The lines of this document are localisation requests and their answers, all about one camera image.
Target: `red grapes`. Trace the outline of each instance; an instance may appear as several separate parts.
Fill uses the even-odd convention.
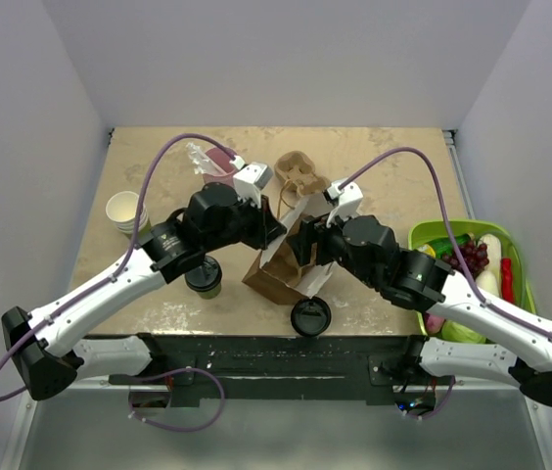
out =
[[[481,243],[476,246],[474,241],[470,240],[465,245],[459,247],[459,249],[461,250],[461,255],[463,255],[463,259],[472,273],[472,276],[476,278],[479,274],[481,274],[481,272],[483,272],[484,267],[489,264],[489,259],[487,257],[487,245],[485,243]],[[456,257],[456,253],[454,253],[454,251],[452,251],[452,255],[449,255],[448,253],[444,254],[441,259],[450,264],[457,271],[463,273],[463,267],[459,263],[459,259]]]

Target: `cable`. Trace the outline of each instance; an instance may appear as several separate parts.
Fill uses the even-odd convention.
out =
[[[433,416],[437,415],[438,413],[441,412],[441,410],[446,406],[446,404],[448,403],[448,401],[450,400],[450,393],[452,392],[452,389],[454,388],[454,384],[456,383],[456,379],[454,378],[454,376],[451,376],[450,377],[450,383],[448,384],[448,390],[447,392],[445,393],[445,395],[443,396],[443,399],[441,399],[441,403],[438,404],[435,409],[429,413],[426,413],[424,415],[420,415],[420,416],[413,416],[415,419],[431,419]]]
[[[206,137],[202,134],[195,134],[195,133],[185,133],[180,134],[174,137],[173,139],[169,140],[165,145],[162,146],[162,148],[159,150],[155,158],[152,160],[152,163],[150,164],[150,167],[148,168],[148,171],[146,172],[146,176],[144,177],[143,185],[141,186],[141,191],[139,192],[139,199],[137,201],[137,212],[135,213],[135,224],[132,227],[132,236],[130,237],[130,243],[128,245],[128,250],[126,251],[126,254],[119,264],[119,267],[111,274],[111,276],[97,282],[93,286],[89,287],[88,289],[85,289],[80,294],[72,297],[67,302],[59,306],[56,310],[54,310],[50,315],[48,315],[48,318],[43,319],[39,324],[31,328],[28,332],[26,332],[18,341],[15,342],[14,345],[12,345],[6,353],[0,358],[0,371],[4,368],[6,363],[13,357],[20,348],[29,341],[34,335],[36,335],[39,331],[41,331],[43,328],[45,328],[49,323],[54,321],[59,315],[61,315],[65,310],[68,308],[76,305],[78,302],[82,301],[92,293],[96,292],[101,287],[106,286],[109,282],[111,282],[113,279],[116,279],[121,275],[121,272],[126,267],[128,262],[130,261],[130,257],[132,257],[132,252],[137,244],[138,234],[139,234],[139,220],[141,217],[141,212],[143,211],[143,205],[144,201],[146,199],[146,191],[148,190],[148,185],[150,184],[150,180],[152,179],[152,175],[155,172],[155,169],[157,168],[157,165],[161,161],[162,157],[165,155],[165,153],[169,150],[169,148],[174,145],[177,142],[180,142],[184,139],[198,139],[198,140],[204,140],[205,142],[208,142],[211,145],[214,145],[219,150],[224,152],[230,160],[235,159],[235,155],[231,153],[229,149],[221,145],[216,140],[211,139],[210,137]],[[20,393],[25,391],[25,386],[21,387],[17,390],[14,390],[10,392],[9,394],[0,396],[0,401],[9,400],[13,397],[16,397]]]
[[[132,379],[138,380],[139,382],[153,382],[155,380],[160,380],[166,377],[171,377],[173,375],[182,374],[183,372],[195,372],[198,374],[202,374],[205,377],[208,377],[210,380],[213,381],[213,383],[217,386],[217,390],[219,390],[219,407],[215,411],[215,414],[207,421],[206,423],[201,424],[200,426],[193,426],[193,427],[183,427],[183,426],[173,426],[170,424],[162,424],[158,421],[153,421],[151,419],[148,419],[141,414],[139,414],[133,405],[133,403],[130,401],[130,398],[128,398],[128,408],[130,409],[130,414],[128,415],[129,418],[135,417],[142,423],[149,424],[151,426],[155,426],[157,428],[165,429],[166,431],[173,431],[176,433],[196,433],[198,431],[202,431],[203,429],[206,429],[208,426],[213,424],[219,416],[221,415],[221,412],[224,409],[224,404],[226,403],[226,397],[224,395],[224,388],[221,385],[221,382],[212,375],[210,372],[206,372],[203,369],[198,369],[195,367],[185,367],[184,369],[175,369],[170,370],[169,372],[165,372],[160,375],[154,375],[152,377],[132,377]]]
[[[289,209],[293,209],[294,207],[289,204],[287,201],[285,201],[285,190],[287,189],[287,187],[292,183],[292,180],[291,179],[288,179],[287,181],[285,181],[285,184],[283,184],[283,187],[280,188],[280,193],[278,194],[278,209],[276,210],[276,218],[278,220],[280,220],[280,205],[281,203],[285,203],[285,206],[287,206]]]
[[[420,399],[422,399],[426,393],[428,392],[429,388],[431,387],[431,384],[433,383],[433,379],[431,378],[431,380],[429,381],[428,384],[426,384],[426,388],[424,389],[424,392],[422,393],[422,396],[420,397]]]
[[[413,147],[397,147],[395,149],[391,149],[387,152],[384,152],[383,154],[379,155],[374,160],[372,160],[370,163],[364,165],[360,170],[356,171],[350,178],[348,178],[342,184],[340,184],[339,189],[343,190],[348,184],[350,184],[352,181],[354,181],[356,178],[358,178],[361,174],[363,174],[365,171],[370,169],[372,166],[382,162],[387,157],[390,157],[391,155],[397,154],[400,152],[410,152],[412,154],[417,155],[420,159],[424,161],[424,163],[428,167],[429,172],[431,173],[431,177],[433,178],[433,183],[435,184],[435,190],[437,191],[437,198],[439,199],[439,207],[441,208],[441,217],[443,218],[443,225],[445,226],[445,231],[448,234],[448,238],[450,239],[450,243],[452,244],[454,253],[456,254],[456,257],[458,258],[459,263],[463,268],[464,276],[467,279],[468,284],[470,285],[470,289],[472,289],[472,292],[474,292],[474,295],[476,296],[476,298],[483,305],[489,308],[491,311],[494,311],[495,313],[499,314],[503,318],[509,321],[512,321],[518,325],[521,325],[534,333],[545,336],[548,340],[552,341],[552,331],[547,331],[547,330],[544,330],[543,328],[539,328],[538,326],[535,326],[532,323],[529,323],[523,320],[522,318],[515,317],[514,315],[512,315],[511,313],[508,313],[507,311],[503,310],[499,306],[490,304],[487,301],[487,299],[484,297],[484,295],[481,293],[481,290],[476,285],[476,281],[474,280],[472,273],[468,269],[467,263],[465,262],[463,255],[461,254],[461,250],[459,250],[459,245],[456,243],[456,238],[454,238],[454,233],[452,232],[452,227],[450,226],[450,220],[448,219],[448,213],[445,208],[445,202],[443,201],[443,195],[441,194],[441,185],[439,184],[439,178],[437,177],[437,173],[433,168],[433,164],[431,163],[429,158],[426,155],[424,155],[423,152],[417,149],[414,149]]]

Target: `white paper cup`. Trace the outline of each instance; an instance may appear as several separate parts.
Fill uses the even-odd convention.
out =
[[[107,202],[107,217],[124,235],[130,236],[135,225],[135,213],[139,195],[132,191],[122,191],[115,194]],[[148,211],[144,205],[139,217],[139,231],[149,228]]]

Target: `beige countertop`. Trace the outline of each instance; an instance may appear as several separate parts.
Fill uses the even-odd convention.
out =
[[[317,173],[331,180],[347,177],[378,154],[408,145],[433,162],[451,217],[465,208],[442,133],[435,128],[362,127],[118,127],[107,154],[72,287],[108,267],[127,247],[127,239],[106,219],[105,205],[116,192],[139,192],[144,174],[161,146],[181,132],[199,132],[233,148],[246,162],[273,165],[287,152],[309,155]],[[209,144],[196,142],[204,150]],[[185,207],[202,178],[194,174],[186,142],[161,161],[146,197],[152,223]],[[426,166],[414,155],[388,158],[357,180],[364,200],[360,213],[375,215],[406,246],[410,227],[440,218],[437,196]],[[274,177],[264,191],[276,213],[280,184]],[[287,195],[292,202],[293,196]],[[241,283],[257,253],[237,245],[212,254],[221,264],[221,294],[210,301],[190,291],[182,278],[125,307],[93,330],[97,334],[196,333],[292,335],[290,305],[275,305]],[[325,334],[408,335],[419,332],[414,312],[394,307],[338,268],[319,292],[331,307],[333,322]]]

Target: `brown paper bag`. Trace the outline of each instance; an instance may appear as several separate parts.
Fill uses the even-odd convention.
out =
[[[274,240],[267,250],[260,253],[244,277],[244,284],[281,306],[293,305],[317,294],[330,278],[334,264],[313,266],[311,263],[300,267],[285,239],[298,232],[304,217],[323,215],[331,208],[321,193],[300,199],[296,207],[281,219],[288,229],[287,234]]]

